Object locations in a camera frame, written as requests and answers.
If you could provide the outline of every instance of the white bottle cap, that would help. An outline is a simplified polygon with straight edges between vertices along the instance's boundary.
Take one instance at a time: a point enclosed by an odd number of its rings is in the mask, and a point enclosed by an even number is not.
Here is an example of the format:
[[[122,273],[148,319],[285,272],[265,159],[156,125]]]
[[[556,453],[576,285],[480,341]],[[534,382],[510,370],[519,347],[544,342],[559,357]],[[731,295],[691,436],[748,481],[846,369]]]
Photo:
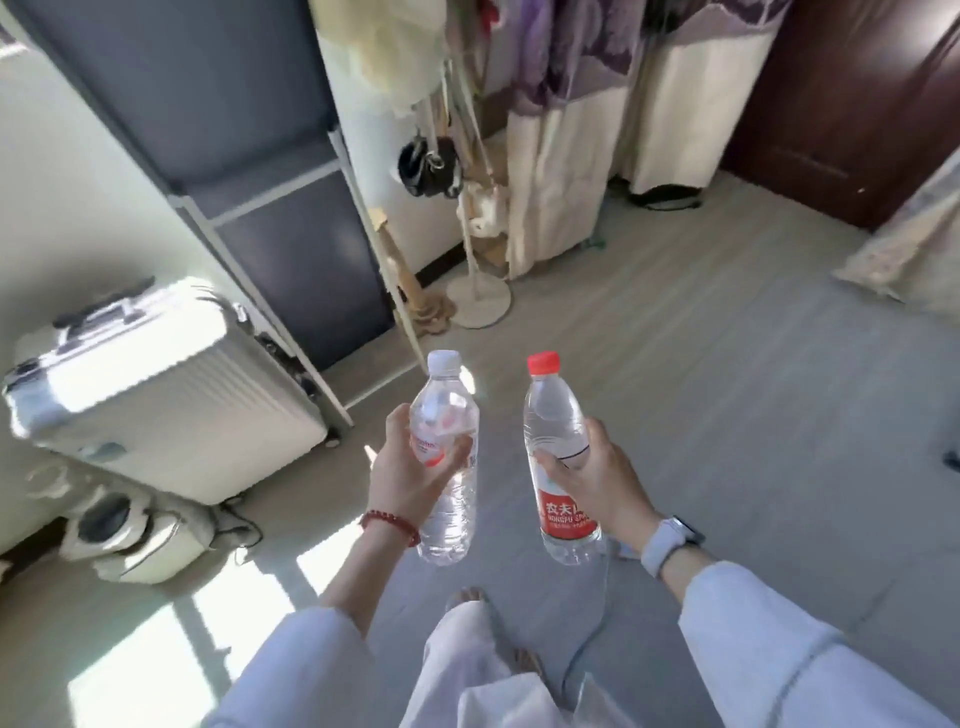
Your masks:
[[[458,375],[462,365],[460,353],[451,349],[437,349],[426,356],[426,368],[431,376]]]

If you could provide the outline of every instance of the foot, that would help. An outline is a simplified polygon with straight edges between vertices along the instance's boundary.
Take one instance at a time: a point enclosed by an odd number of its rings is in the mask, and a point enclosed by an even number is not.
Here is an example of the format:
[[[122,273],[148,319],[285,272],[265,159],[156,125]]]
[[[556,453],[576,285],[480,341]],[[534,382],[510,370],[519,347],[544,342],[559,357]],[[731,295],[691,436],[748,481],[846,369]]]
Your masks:
[[[521,672],[535,672],[540,680],[543,680],[543,662],[540,661],[540,655],[531,649],[518,647],[514,650],[514,664],[516,666],[514,674]]]
[[[467,587],[453,595],[446,603],[446,610],[449,612],[454,607],[459,607],[468,601],[488,601],[487,595],[480,587]]]

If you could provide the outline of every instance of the water bottle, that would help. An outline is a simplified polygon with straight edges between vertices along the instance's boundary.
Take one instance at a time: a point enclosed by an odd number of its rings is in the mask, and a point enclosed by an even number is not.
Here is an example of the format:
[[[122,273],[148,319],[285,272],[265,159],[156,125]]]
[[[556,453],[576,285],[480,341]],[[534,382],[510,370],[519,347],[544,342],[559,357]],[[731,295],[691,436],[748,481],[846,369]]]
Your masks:
[[[460,354],[427,356],[430,379],[410,408],[414,452],[427,466],[439,465],[457,435],[473,438],[467,464],[450,478],[430,518],[420,529],[417,551],[431,564],[455,564],[467,555],[476,524],[477,442],[480,411],[460,381]]]
[[[603,553],[603,532],[563,488],[547,477],[533,457],[542,449],[572,470],[582,468],[590,450],[584,414],[560,377],[560,356],[556,352],[530,356],[527,368],[533,381],[523,406],[523,439],[537,494],[543,545],[561,564],[584,564]]]

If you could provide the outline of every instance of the white sleeve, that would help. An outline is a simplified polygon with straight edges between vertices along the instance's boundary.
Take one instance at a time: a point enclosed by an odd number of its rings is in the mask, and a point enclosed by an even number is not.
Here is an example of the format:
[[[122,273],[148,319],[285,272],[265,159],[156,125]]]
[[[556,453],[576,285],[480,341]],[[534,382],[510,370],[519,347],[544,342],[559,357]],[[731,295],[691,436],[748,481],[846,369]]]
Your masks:
[[[204,728],[359,728],[371,666],[348,617],[323,607],[301,610],[267,638]]]
[[[952,725],[736,564],[690,582],[680,628],[727,728]]]

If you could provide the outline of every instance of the red bottle cap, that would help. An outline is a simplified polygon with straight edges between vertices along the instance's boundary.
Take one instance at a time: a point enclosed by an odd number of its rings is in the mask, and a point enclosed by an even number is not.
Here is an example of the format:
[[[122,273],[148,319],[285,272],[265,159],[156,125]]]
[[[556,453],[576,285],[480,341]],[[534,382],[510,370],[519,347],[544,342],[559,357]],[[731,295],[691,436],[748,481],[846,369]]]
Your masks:
[[[560,355],[556,352],[540,352],[527,357],[530,376],[554,375],[560,371]]]

